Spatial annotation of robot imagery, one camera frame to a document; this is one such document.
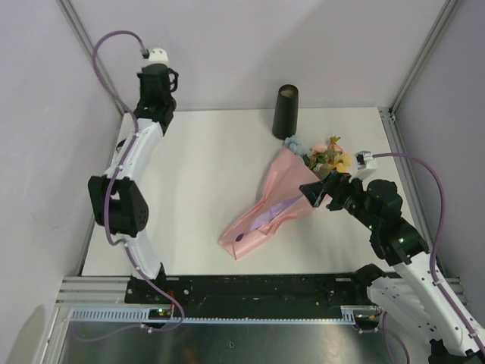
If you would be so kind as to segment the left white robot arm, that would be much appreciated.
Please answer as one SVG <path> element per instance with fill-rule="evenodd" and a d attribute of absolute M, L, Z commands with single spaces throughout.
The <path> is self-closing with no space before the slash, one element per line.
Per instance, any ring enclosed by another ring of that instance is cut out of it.
<path fill-rule="evenodd" d="M 155 257 L 146 225 L 149 206 L 139 184 L 152 152 L 161 142 L 177 107 L 172 93 L 177 90 L 178 73 L 165 63 L 148 63 L 138 73 L 139 102 L 133 129 L 121 150 L 101 176 L 88 182 L 95 222 L 105 230 L 108 243 L 121 246 L 133 267 L 133 275 L 143 281 L 141 294 L 151 303 L 167 295 L 167 284 L 158 279 L 162 264 Z"/>

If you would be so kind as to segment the pink rose flower stem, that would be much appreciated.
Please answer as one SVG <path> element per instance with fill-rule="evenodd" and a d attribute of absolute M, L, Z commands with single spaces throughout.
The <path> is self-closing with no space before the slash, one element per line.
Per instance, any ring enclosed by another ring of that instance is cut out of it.
<path fill-rule="evenodd" d="M 327 144 L 318 144 L 311 148 L 310 168 L 317 165 L 335 165 L 343 154 L 343 148 L 338 145 L 339 136 L 331 136 Z"/>

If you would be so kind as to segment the blue artificial flower stem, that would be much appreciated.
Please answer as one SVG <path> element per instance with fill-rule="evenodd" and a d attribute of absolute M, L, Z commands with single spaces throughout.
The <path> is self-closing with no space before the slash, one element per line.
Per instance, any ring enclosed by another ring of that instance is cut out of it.
<path fill-rule="evenodd" d="M 310 150 L 302 145 L 299 139 L 293 135 L 287 137 L 283 141 L 283 145 L 290 150 L 294 155 L 299 157 L 301 160 L 307 160 L 310 156 Z"/>

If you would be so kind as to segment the yellow artificial flower stem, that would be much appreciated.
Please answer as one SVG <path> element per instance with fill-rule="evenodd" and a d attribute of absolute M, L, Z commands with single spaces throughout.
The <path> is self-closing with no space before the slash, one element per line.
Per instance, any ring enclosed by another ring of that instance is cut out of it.
<path fill-rule="evenodd" d="M 347 173 L 352 165 L 352 157 L 346 152 L 336 152 L 333 156 L 326 157 L 322 177 L 326 177 L 331 171 Z"/>

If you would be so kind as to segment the pink paper flower bouquet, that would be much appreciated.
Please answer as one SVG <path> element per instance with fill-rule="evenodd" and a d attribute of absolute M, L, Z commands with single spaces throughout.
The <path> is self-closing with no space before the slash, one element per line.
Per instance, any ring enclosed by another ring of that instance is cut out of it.
<path fill-rule="evenodd" d="M 260 200 L 228 227 L 219 244 L 235 260 L 241 259 L 271 239 L 284 222 L 312 213 L 299 187 L 317 181 L 303 160 L 283 147 L 266 173 Z"/>

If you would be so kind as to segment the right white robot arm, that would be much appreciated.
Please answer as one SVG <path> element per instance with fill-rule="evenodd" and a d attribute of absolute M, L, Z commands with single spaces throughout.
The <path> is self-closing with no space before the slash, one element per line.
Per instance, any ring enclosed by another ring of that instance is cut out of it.
<path fill-rule="evenodd" d="M 484 329 L 470 315 L 439 268 L 430 248 L 401 213 L 402 198 L 395 183 L 376 179 L 368 185 L 350 174 L 331 172 L 324 180 L 304 184 L 300 191 L 313 207 L 330 197 L 327 209 L 345 210 L 371 233 L 379 259 L 407 284 L 416 300 L 395 287 L 376 265 L 359 270 L 349 285 L 358 304 L 370 301 L 390 314 L 403 328 L 430 345 L 430 363 L 482 363 Z"/>

